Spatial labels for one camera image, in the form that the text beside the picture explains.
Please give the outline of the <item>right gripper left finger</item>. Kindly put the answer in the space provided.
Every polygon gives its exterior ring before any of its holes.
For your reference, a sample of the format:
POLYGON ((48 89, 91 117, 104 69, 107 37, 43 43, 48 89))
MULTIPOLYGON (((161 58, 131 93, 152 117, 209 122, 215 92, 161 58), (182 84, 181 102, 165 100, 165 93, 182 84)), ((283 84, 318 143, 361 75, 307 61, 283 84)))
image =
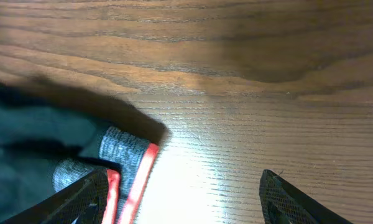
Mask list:
POLYGON ((105 169, 77 180, 37 205, 3 221, 4 224, 99 224, 104 219, 109 190, 105 169))

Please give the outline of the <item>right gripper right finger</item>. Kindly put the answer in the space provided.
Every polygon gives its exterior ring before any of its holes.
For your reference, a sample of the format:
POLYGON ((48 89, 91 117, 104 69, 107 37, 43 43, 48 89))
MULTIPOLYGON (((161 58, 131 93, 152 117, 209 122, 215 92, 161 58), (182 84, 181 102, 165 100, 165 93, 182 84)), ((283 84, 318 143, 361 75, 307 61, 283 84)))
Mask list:
POLYGON ((268 169, 259 197, 266 224, 352 224, 268 169))

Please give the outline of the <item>black leggings with red waistband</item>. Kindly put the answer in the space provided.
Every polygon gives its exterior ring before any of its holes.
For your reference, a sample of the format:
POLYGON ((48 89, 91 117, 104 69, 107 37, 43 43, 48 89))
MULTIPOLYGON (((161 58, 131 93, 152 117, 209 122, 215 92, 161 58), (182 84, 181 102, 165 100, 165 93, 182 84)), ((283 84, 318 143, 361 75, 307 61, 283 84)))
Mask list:
POLYGON ((165 126, 122 100, 39 80, 0 83, 0 223, 105 169, 101 223, 132 223, 165 126))

